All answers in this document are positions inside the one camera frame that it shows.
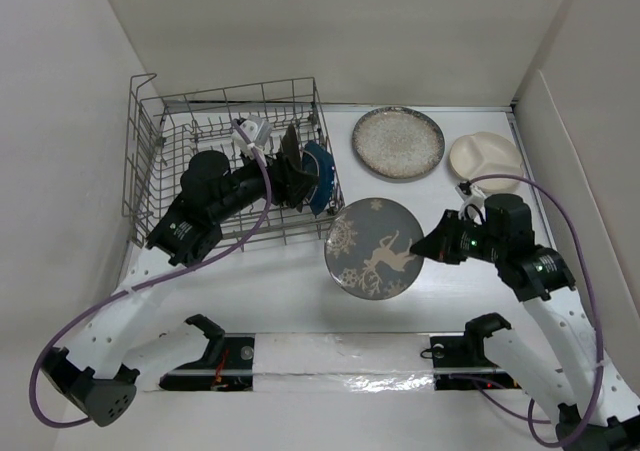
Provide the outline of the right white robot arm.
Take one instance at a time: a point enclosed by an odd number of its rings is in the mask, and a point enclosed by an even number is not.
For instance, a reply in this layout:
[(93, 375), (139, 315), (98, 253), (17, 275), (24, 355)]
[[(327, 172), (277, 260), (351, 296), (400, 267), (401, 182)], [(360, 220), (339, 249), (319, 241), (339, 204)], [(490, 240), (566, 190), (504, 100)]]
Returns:
[(445, 211), (411, 251), (446, 264), (473, 258), (494, 265), (560, 367), (544, 363), (498, 313), (474, 318), (462, 335), (441, 339), (443, 358), (461, 367), (504, 370), (548, 416), (563, 450), (638, 449), (639, 397), (606, 355), (566, 262), (536, 243), (531, 210), (519, 196), (493, 195), (484, 209), (478, 222), (466, 212)]

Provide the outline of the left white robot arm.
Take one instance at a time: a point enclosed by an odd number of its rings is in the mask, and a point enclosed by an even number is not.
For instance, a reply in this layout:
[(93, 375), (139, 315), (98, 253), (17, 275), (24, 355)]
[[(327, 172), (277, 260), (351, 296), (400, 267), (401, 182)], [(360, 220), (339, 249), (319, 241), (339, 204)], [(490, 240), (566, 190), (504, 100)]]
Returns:
[(221, 225), (258, 200), (265, 207), (298, 208), (314, 194), (320, 166), (306, 154), (278, 152), (244, 157), (231, 170), (226, 155), (194, 155), (180, 178), (181, 191), (147, 237), (146, 245), (169, 257), (175, 270), (119, 291), (81, 314), (86, 325), (64, 346), (48, 344), (34, 366), (54, 388), (84, 413), (81, 424), (106, 427), (132, 404), (146, 378), (157, 379), (183, 364), (212, 367), (222, 361), (224, 330), (202, 314), (141, 347), (133, 345), (153, 320), (170, 290), (166, 282), (229, 255), (212, 250)]

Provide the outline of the grey deer pattern plate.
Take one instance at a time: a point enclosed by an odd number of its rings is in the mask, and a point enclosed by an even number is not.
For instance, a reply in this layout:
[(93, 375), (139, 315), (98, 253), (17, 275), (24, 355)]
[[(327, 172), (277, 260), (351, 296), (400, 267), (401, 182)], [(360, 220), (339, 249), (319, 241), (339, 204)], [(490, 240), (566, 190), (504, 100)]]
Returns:
[(415, 216), (402, 204), (364, 198), (336, 216), (324, 245), (327, 269), (334, 282), (359, 299), (394, 298), (420, 275), (423, 259), (411, 246), (424, 237)]

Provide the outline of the cream plate brown rim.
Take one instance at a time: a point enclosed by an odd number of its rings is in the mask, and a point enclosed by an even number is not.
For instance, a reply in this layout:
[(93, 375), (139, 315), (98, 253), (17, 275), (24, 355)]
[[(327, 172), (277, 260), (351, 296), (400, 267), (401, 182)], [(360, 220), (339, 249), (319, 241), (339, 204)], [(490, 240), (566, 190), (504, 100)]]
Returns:
[[(295, 167), (302, 170), (301, 150), (300, 150), (298, 135), (296, 131), (296, 126), (293, 123), (288, 125), (284, 136), (281, 138), (280, 152), (286, 155), (291, 160), (291, 162), (294, 164)], [(301, 212), (303, 209), (303, 206), (295, 210), (298, 212)]]

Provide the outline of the blue leaf shaped plate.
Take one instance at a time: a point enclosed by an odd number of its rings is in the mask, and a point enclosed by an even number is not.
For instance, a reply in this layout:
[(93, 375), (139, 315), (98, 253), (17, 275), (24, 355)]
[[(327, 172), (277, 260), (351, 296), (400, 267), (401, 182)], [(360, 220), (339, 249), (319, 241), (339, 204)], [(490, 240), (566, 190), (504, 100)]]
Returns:
[(332, 199), (335, 184), (335, 162), (333, 156), (315, 141), (309, 141), (303, 148), (302, 170), (318, 178), (314, 191), (307, 200), (311, 212), (318, 216)]

